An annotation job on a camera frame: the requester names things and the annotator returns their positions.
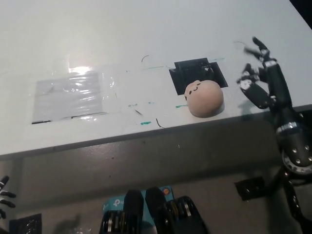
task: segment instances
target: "robot finger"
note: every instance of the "robot finger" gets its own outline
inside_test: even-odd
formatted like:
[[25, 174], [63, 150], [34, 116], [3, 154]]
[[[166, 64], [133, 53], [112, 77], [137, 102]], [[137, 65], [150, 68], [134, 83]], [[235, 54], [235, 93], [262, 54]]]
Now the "robot finger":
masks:
[[6, 213], [2, 209], [0, 209], [0, 217], [6, 219]]
[[15, 208], [15, 204], [13, 202], [4, 199], [0, 200], [0, 204], [7, 205], [10, 208]]
[[268, 48], [256, 37], [253, 37], [253, 42], [256, 44], [260, 50], [267, 50]]
[[252, 48], [249, 48], [249, 47], [245, 47], [244, 48], [244, 52], [246, 54], [255, 56], [255, 58], [257, 60], [261, 60], [261, 58], [262, 58], [262, 53], [260, 51], [258, 51], [258, 50], [255, 50], [255, 49], [252, 49]]
[[2, 190], [4, 188], [4, 186], [6, 185], [6, 183], [9, 181], [10, 177], [8, 177], [7, 175], [5, 177], [3, 177], [0, 180], [0, 190]]
[[15, 198], [15, 197], [16, 197], [16, 194], [11, 193], [11, 192], [8, 192], [8, 191], [1, 191], [1, 192], [0, 192], [0, 195], [1, 195], [1, 196], [8, 196], [8, 197], [10, 197], [10, 198]]

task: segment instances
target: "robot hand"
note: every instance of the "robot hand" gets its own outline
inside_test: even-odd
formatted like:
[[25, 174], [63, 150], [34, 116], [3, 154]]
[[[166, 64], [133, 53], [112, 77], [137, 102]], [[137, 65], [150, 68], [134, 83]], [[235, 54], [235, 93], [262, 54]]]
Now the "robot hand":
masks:
[[[6, 175], [0, 181], [0, 204], [6, 205], [10, 208], [14, 208], [15, 204], [11, 201], [6, 200], [3, 196], [7, 196], [9, 198], [15, 198], [16, 194], [3, 190], [6, 183], [9, 181], [9, 177]], [[0, 218], [6, 218], [6, 213], [2, 209], [0, 209]]]
[[[237, 84], [245, 96], [260, 109], [291, 106], [288, 87], [277, 60], [271, 57], [270, 51], [260, 40], [253, 37], [253, 42], [259, 50], [245, 47], [244, 51], [261, 61], [263, 67], [253, 69], [248, 63]], [[257, 81], [268, 84], [269, 94], [256, 84]]]

